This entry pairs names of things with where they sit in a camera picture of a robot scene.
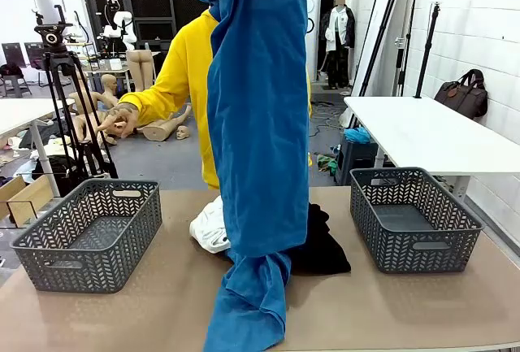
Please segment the person right hand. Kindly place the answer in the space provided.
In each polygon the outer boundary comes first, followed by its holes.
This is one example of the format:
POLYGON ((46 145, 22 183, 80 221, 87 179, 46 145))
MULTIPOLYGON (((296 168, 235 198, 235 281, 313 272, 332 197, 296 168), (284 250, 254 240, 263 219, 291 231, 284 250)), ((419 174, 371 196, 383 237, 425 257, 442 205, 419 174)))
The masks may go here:
POLYGON ((133 133, 139 119, 137 107, 129 102, 119 103, 108 111, 106 118, 98 125, 98 131, 110 131, 120 138, 133 133))

